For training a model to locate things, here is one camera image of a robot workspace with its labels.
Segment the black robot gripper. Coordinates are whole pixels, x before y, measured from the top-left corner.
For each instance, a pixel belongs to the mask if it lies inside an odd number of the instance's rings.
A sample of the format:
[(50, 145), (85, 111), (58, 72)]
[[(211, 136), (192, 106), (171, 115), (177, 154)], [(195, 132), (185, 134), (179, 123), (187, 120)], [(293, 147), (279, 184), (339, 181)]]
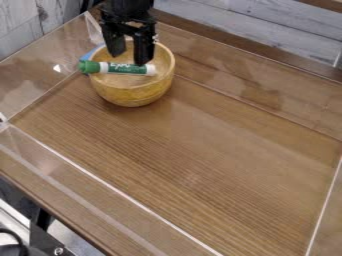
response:
[(133, 61), (148, 63), (155, 52), (155, 18), (149, 14), (153, 0), (104, 0), (100, 6), (100, 27), (105, 46), (113, 57), (125, 51), (124, 35), (133, 35)]

